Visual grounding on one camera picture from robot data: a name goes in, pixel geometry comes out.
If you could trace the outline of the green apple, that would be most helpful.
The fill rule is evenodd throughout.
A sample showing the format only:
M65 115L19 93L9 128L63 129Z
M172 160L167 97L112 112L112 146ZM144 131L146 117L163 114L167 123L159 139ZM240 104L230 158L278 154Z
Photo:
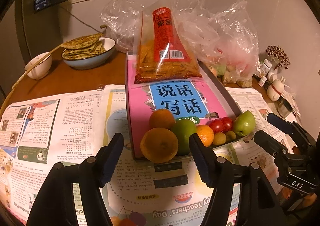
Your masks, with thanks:
M171 131L178 139L178 152L177 155L184 156L190 153L189 137L197 133L196 125L189 119L181 119L176 121L172 126Z
M254 128L255 117L249 110L240 114L233 123L233 131L240 137L247 136L254 130Z

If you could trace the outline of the small yellow longan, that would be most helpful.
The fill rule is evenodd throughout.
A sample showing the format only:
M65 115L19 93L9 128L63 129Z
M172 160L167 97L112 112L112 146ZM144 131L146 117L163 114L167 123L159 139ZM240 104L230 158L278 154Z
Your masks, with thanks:
M214 135L213 145L219 146L219 145L225 144L225 142L226 142L226 135L223 132L217 132Z
M231 130L227 131L225 135L226 135L226 142L232 142L236 140L236 134Z

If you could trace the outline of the red cherry tomato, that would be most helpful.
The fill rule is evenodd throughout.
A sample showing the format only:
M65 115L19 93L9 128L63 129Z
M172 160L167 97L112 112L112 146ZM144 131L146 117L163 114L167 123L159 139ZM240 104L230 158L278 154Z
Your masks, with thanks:
M213 133L219 133L223 132L224 130L224 125L223 122L220 119L215 119L213 121L210 121L208 123L208 126L212 129Z

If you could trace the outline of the brown round fruit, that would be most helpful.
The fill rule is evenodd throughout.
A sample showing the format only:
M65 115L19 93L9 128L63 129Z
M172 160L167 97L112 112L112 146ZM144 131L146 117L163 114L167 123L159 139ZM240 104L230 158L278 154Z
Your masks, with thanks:
M150 162L165 163L176 156L178 139L169 129L153 128L144 134L140 149L143 156Z

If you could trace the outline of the small orange tangerine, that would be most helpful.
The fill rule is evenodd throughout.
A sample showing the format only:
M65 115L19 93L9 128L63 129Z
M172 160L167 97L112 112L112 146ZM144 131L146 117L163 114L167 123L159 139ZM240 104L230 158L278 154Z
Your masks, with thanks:
M154 111L149 118L149 127L171 129L175 124L175 118L168 109Z

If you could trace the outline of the steel cup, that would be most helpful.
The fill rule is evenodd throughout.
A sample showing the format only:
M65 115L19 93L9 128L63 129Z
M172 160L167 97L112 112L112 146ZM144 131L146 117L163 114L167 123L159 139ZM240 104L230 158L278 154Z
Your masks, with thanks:
M286 99L282 98L277 107L277 111L280 114L280 116L282 118L287 118L287 116L292 112L292 110L293 109L290 103Z

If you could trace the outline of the white rabbit figurine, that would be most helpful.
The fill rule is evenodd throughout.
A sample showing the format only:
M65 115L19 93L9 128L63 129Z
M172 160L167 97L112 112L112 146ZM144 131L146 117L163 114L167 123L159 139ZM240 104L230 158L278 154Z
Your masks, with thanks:
M267 96L272 102L276 102L284 91L285 78L281 76L280 79L274 80L267 89Z

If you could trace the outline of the small white pill bottle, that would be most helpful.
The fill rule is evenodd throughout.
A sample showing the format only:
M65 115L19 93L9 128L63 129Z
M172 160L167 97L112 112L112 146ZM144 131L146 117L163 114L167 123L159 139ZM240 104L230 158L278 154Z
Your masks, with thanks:
M266 81L267 81L267 78L266 78L265 76L263 76L263 77L259 80L258 85L259 85L260 87L263 87Z

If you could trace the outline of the white medicine bottle large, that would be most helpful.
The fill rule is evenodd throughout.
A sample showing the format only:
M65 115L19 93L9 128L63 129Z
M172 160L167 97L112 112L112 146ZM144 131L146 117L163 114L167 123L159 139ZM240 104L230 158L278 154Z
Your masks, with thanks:
M272 68L272 63L268 59L264 59L264 61L262 62L261 66L260 66L261 77L266 76L271 68Z

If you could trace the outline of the dried flower bouquet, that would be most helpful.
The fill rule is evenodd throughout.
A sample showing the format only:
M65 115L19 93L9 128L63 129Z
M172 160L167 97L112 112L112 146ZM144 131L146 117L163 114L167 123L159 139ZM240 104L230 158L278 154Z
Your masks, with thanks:
M291 62L288 55L280 46L268 45L266 48L268 57L273 62L273 68L276 69L288 69Z

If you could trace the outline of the newspaper on table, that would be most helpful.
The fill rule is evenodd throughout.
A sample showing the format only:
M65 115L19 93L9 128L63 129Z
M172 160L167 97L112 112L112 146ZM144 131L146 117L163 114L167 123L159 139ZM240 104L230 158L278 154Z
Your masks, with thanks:
M138 117L127 120L123 85L103 90L11 104L1 121L1 204L26 222L52 166L78 164L119 132L124 148L112 179L102 190L116 225L199 225L212 190L202 183L190 156L164 166L134 160L130 135L143 136L154 110L206 124L210 114L227 116L206 84L178 80L136 88Z

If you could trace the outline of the small white bowl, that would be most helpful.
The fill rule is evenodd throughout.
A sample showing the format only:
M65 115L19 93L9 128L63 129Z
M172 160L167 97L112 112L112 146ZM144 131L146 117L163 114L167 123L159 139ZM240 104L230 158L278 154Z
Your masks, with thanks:
M39 54L35 58L33 58L31 61L27 63L27 65L24 68L24 71L27 71L35 62L37 62L40 58L45 56L48 52ZM28 74L27 76L31 79L39 80L44 78L48 73L52 66L52 56L48 56L45 58L42 62L40 62L37 66L35 66Z

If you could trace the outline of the red orange snack bag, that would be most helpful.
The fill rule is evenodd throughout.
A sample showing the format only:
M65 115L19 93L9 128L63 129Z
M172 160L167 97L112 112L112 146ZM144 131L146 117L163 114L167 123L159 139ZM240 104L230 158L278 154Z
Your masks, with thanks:
M194 53L176 31L171 10L167 7L143 11L135 83L201 78Z

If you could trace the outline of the large clear plastic bag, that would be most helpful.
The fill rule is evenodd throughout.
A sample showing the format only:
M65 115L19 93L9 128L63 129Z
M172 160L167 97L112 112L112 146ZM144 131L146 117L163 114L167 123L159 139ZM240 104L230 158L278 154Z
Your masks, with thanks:
M198 65L203 63L225 84L249 88L258 64L259 47L246 6L245 1L237 1L227 10L214 14L202 6L202 0L157 0L149 6L111 0L100 17L120 51L134 55L134 82L143 11L167 7L181 41L194 53Z

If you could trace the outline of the blue bowl of pancakes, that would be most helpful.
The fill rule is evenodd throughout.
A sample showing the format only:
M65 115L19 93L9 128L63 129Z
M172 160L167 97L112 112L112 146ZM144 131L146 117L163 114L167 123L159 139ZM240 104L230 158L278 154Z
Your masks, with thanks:
M104 64L113 54L116 41L96 33L81 36L60 45L63 61L76 70L87 70Z

